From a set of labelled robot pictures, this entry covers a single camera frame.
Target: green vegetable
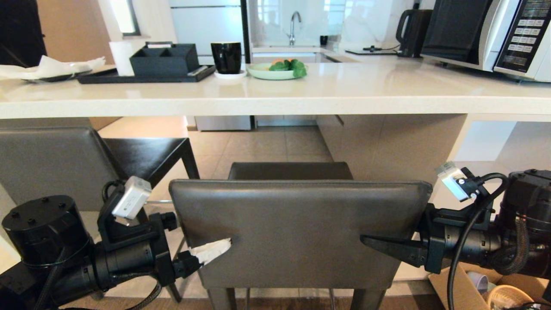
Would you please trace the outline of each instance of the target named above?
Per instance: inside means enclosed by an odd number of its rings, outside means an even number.
[[[305,77],[306,76],[306,66],[303,62],[298,59],[293,59],[291,61],[279,61],[272,65],[269,69],[270,71],[293,71],[293,76],[295,78]]]

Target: faucet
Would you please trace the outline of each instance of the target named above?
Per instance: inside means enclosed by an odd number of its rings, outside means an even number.
[[[291,34],[289,35],[289,45],[295,45],[295,16],[299,18],[299,23],[302,23],[299,11],[295,11],[291,16]]]

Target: black organizer box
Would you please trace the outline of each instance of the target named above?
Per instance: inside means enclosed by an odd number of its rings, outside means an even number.
[[[199,68],[195,44],[172,47],[143,47],[130,57],[135,76],[182,77]]]

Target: kitchen counter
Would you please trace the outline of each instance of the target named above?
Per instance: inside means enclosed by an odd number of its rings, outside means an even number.
[[[551,85],[390,56],[310,63],[289,81],[213,75],[199,83],[0,81],[0,119],[140,115],[540,114]]]

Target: microwave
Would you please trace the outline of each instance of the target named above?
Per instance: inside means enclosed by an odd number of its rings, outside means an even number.
[[[551,0],[436,0],[421,55],[551,82]]]

